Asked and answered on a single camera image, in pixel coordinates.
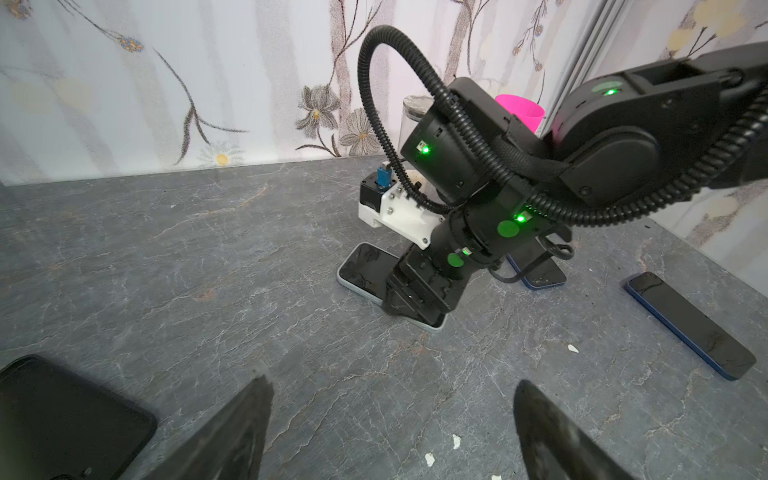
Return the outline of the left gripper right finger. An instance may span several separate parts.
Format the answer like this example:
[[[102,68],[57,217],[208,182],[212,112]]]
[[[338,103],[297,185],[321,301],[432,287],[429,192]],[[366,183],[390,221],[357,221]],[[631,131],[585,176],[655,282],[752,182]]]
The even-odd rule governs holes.
[[[518,383],[513,413],[530,479],[631,477],[531,381]]]

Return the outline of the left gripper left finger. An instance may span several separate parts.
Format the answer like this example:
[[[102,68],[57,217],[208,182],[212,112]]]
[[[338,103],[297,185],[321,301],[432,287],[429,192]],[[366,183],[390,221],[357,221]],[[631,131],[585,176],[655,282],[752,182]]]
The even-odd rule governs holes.
[[[256,479],[274,397],[264,376],[251,380],[148,479]]]

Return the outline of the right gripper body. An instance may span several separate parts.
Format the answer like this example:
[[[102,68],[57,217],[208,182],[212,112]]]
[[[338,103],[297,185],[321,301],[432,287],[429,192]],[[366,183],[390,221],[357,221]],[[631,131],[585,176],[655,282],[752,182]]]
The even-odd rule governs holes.
[[[434,324],[438,313],[446,319],[456,309],[467,285],[467,276],[457,278],[442,272],[422,250],[412,245],[387,278],[385,306],[395,307],[401,300],[415,310],[417,318]]]

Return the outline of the light blue phone case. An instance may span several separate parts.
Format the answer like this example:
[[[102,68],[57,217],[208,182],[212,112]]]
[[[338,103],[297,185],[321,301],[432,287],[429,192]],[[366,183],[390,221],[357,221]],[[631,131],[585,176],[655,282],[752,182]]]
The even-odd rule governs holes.
[[[410,323],[430,331],[440,331],[445,322],[445,315],[438,313],[436,322],[430,324],[423,318],[417,318],[415,310],[407,303],[398,300],[395,307],[386,307],[387,278],[395,268],[399,258],[386,250],[367,242],[358,244],[345,258],[336,271],[337,282],[366,300],[381,307],[390,316],[406,318]]]

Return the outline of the blue-edged black phone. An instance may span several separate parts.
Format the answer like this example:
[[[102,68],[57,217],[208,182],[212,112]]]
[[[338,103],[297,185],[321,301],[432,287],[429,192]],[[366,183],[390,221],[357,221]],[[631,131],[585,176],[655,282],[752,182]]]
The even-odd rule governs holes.
[[[510,266],[519,276],[520,272],[536,260],[545,250],[536,241],[523,245],[507,256]],[[530,290],[543,290],[560,287],[566,283],[565,273],[552,258],[536,266],[527,275],[521,277],[522,283]]]

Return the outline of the black purple-edged phone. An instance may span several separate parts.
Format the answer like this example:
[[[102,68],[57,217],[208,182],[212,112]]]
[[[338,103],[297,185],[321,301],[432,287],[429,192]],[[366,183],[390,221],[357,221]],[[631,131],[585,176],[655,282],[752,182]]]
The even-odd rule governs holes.
[[[386,280],[399,258],[367,242],[358,244],[337,269],[340,285],[381,306]]]

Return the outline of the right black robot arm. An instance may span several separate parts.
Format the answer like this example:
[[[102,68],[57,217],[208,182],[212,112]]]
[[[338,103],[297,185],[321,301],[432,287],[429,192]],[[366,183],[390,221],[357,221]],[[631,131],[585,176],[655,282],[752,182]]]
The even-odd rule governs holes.
[[[397,51],[432,96],[400,150],[369,89],[371,58]],[[533,134],[473,80],[443,82],[401,31],[376,29],[358,61],[364,110],[405,191],[441,216],[386,279],[391,314],[440,327],[471,276],[519,247],[573,255],[570,230],[634,221],[767,175],[767,46],[752,43],[588,81]]]

